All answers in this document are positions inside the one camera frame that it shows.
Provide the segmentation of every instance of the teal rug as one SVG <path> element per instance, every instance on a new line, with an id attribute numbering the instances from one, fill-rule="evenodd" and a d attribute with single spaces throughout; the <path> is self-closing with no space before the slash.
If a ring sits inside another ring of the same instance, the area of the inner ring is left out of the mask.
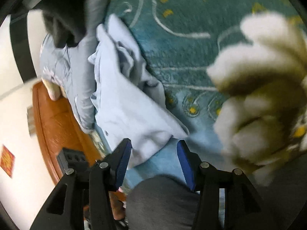
<path id="1" fill-rule="evenodd" d="M 216 91 L 206 68 L 221 49 L 246 41 L 240 21 L 261 11 L 278 11 L 303 27 L 288 0 L 111 0 L 108 8 L 129 26 L 148 70 L 164 84 L 167 108 L 191 132 L 190 150 L 219 169 L 232 169 L 220 155 L 212 128 L 226 97 Z M 128 186 L 162 173 L 184 180 L 176 144 L 170 140 L 146 163 L 127 171 Z"/>

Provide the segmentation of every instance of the person's hand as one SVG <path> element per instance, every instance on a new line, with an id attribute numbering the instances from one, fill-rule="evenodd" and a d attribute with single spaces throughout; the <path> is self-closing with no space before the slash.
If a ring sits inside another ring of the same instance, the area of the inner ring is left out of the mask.
<path id="1" fill-rule="evenodd" d="M 123 203 L 118 199 L 118 197 L 109 192 L 110 203 L 112 208 L 113 217 L 115 220 L 121 220 L 125 217 L 125 208 L 123 207 Z"/>

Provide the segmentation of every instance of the white plush toy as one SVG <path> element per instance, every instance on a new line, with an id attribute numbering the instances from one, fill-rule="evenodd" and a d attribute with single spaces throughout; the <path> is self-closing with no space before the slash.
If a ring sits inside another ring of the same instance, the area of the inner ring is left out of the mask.
<path id="1" fill-rule="evenodd" d="M 207 73 L 231 97 L 214 130 L 224 153 L 256 181 L 307 150 L 304 33 L 277 13 L 250 15 L 240 29 L 252 44 L 220 52 Z"/>

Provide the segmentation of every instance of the metal screw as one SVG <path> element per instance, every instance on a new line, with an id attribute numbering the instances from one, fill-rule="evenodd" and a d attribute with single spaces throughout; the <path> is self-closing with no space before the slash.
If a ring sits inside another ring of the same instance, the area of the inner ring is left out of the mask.
<path id="1" fill-rule="evenodd" d="M 74 169 L 71 169 L 71 168 L 65 170 L 66 175 L 71 175 L 71 174 L 73 174 L 74 172 L 75 172 L 75 170 L 74 170 Z"/>
<path id="2" fill-rule="evenodd" d="M 209 165 L 209 163 L 207 163 L 207 162 L 202 162 L 202 163 L 201 163 L 201 167 L 202 167 L 202 168 L 205 168 L 205 169 L 206 169 L 206 168 L 209 168 L 209 166 L 210 166 L 210 165 Z"/>
<path id="3" fill-rule="evenodd" d="M 234 170 L 234 173 L 236 174 L 236 175 L 242 175 L 242 170 L 240 170 L 240 169 L 235 169 Z"/>
<path id="4" fill-rule="evenodd" d="M 99 164 L 99 167 L 101 169 L 105 169 L 106 167 L 108 167 L 108 163 L 101 163 L 101 164 Z"/>

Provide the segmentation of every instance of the red sticker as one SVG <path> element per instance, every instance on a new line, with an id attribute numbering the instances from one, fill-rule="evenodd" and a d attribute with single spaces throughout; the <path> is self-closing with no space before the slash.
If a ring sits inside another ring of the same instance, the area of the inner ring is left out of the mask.
<path id="1" fill-rule="evenodd" d="M 15 156 L 3 145 L 1 168 L 12 178 Z"/>

